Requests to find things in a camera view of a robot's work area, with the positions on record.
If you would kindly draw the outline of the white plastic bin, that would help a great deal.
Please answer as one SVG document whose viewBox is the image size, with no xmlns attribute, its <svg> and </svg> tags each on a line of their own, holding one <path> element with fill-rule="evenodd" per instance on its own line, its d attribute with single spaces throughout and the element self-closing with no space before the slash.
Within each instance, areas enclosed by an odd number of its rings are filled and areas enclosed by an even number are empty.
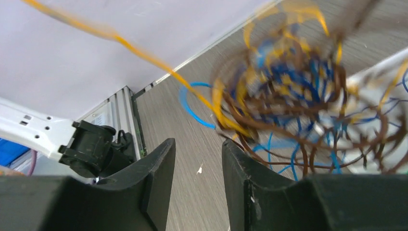
<svg viewBox="0 0 408 231">
<path fill-rule="evenodd" d="M 408 171 L 408 51 L 403 49 L 346 80 L 343 95 L 320 111 L 315 131 L 331 148 L 329 168 L 355 174 Z"/>
</svg>

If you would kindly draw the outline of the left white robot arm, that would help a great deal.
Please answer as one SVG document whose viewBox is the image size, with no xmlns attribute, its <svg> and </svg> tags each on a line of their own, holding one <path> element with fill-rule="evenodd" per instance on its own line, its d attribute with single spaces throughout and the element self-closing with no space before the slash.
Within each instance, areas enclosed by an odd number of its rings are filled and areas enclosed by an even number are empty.
<svg viewBox="0 0 408 231">
<path fill-rule="evenodd" d="M 91 182 L 141 158 L 133 106 L 125 96 L 111 96 L 78 121 L 1 99 L 0 136 L 31 151 L 11 163 L 11 169 L 27 175 Z"/>
</svg>

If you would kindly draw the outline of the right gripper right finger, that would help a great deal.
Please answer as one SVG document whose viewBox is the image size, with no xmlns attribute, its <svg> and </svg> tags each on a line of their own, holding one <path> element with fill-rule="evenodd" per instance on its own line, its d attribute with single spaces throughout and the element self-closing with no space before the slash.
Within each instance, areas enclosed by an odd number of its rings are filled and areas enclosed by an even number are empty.
<svg viewBox="0 0 408 231">
<path fill-rule="evenodd" d="M 233 231 L 405 231 L 407 175 L 316 174 L 300 181 L 273 172 L 232 140 L 222 145 Z"/>
</svg>

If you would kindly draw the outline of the aluminium frame rail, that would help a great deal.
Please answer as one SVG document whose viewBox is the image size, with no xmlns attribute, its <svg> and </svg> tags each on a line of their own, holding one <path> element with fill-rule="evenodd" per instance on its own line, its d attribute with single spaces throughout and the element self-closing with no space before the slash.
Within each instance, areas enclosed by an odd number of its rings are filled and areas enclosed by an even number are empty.
<svg viewBox="0 0 408 231">
<path fill-rule="evenodd" d="M 138 95 L 125 86 L 80 118 L 95 125 L 109 125 L 117 131 L 131 133 L 137 160 L 147 153 L 136 102 Z"/>
</svg>

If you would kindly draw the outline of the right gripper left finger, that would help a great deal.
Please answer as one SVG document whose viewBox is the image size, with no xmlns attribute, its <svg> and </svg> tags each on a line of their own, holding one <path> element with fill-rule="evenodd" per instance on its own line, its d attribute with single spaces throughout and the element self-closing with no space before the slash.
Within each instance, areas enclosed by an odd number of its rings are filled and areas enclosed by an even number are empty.
<svg viewBox="0 0 408 231">
<path fill-rule="evenodd" d="M 166 139 L 95 185 L 69 176 L 2 176 L 3 231 L 164 231 L 176 156 Z"/>
</svg>

